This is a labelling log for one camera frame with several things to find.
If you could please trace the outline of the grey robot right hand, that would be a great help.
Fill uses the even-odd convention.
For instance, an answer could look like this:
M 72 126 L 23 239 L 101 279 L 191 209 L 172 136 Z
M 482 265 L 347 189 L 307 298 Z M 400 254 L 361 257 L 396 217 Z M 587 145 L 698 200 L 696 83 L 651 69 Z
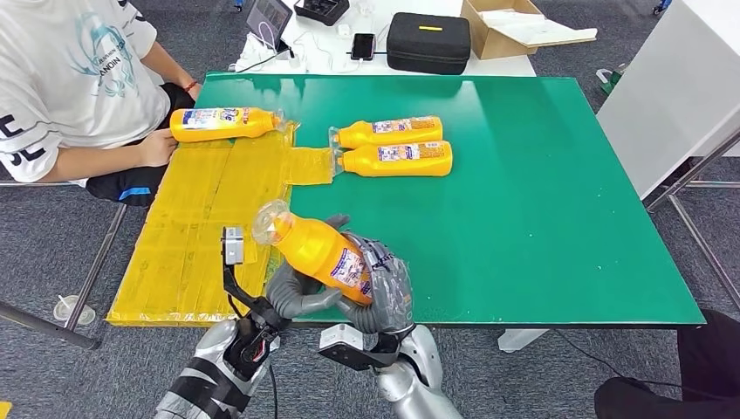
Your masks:
M 342 314 L 363 333 L 400 333 L 414 324 L 412 287 L 405 262 L 382 242 L 342 234 L 354 244 L 369 274 L 372 302 L 362 306 L 347 297 L 337 303 Z

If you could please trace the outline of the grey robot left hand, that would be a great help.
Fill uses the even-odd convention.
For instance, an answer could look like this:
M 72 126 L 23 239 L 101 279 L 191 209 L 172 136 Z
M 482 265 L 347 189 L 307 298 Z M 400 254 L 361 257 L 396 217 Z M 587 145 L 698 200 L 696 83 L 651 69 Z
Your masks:
M 265 287 L 268 301 L 285 319 L 296 319 L 334 306 L 342 297 L 338 288 L 325 287 L 283 262 Z

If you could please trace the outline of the person's right hand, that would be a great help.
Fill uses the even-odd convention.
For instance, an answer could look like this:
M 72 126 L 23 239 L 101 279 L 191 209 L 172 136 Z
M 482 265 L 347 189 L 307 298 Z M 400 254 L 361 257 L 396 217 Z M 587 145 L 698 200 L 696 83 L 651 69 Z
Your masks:
M 170 129 L 153 131 L 135 146 L 138 155 L 138 166 L 161 167 L 167 165 L 177 145 L 178 142 Z

